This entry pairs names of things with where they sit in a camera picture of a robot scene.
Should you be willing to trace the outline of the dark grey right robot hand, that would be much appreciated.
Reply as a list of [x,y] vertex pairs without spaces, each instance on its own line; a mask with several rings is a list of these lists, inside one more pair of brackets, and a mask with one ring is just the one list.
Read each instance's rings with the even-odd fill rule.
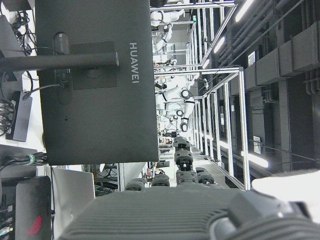
[[145,188],[133,179],[123,192],[91,202],[62,240],[317,240],[320,192],[308,185],[318,170],[256,179],[250,190],[223,188],[204,168],[192,169],[191,145],[173,142],[175,187],[164,174]]

